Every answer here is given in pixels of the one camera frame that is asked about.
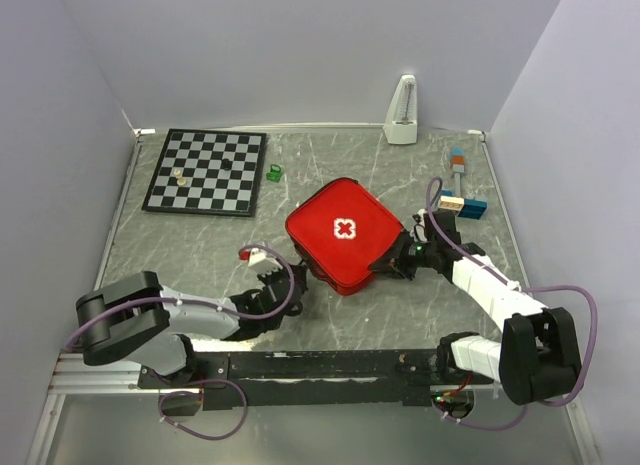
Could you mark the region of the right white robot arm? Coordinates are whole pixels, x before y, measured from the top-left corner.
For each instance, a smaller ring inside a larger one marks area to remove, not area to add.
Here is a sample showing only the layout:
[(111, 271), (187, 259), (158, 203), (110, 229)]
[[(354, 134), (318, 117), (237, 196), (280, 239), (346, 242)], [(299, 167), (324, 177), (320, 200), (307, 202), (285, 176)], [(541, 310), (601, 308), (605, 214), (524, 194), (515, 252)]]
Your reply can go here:
[(424, 213), (422, 226), (420, 238), (402, 231), (370, 270), (411, 280), (418, 269), (432, 269), (465, 292), (501, 332), (498, 341), (476, 332), (441, 338), (435, 359), (439, 377), (454, 384), (468, 375), (484, 376), (500, 384), (516, 405), (555, 405), (559, 396), (572, 400), (586, 372), (572, 315), (535, 300), (482, 248), (462, 242), (453, 212)]

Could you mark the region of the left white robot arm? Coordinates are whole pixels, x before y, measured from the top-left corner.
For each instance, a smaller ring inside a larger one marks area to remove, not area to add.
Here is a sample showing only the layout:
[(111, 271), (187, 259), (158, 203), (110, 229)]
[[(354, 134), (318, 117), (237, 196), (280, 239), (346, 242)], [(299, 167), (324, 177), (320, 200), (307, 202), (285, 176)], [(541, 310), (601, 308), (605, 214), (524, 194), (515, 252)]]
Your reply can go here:
[(184, 387), (197, 375), (192, 335), (248, 341), (302, 312), (305, 265), (291, 264), (258, 280), (260, 288), (213, 301), (171, 290), (156, 273), (142, 271), (79, 298), (82, 332), (71, 342), (79, 345), (88, 366), (129, 360)]

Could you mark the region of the red black medicine case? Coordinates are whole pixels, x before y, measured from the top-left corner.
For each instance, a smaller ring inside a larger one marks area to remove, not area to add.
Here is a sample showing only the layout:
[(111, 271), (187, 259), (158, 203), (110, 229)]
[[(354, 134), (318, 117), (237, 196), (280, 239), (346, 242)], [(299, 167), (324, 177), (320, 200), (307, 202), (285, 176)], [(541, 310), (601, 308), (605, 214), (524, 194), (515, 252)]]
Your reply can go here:
[(375, 279), (370, 266), (405, 228), (358, 181), (340, 177), (291, 212), (285, 230), (312, 275), (349, 296)]

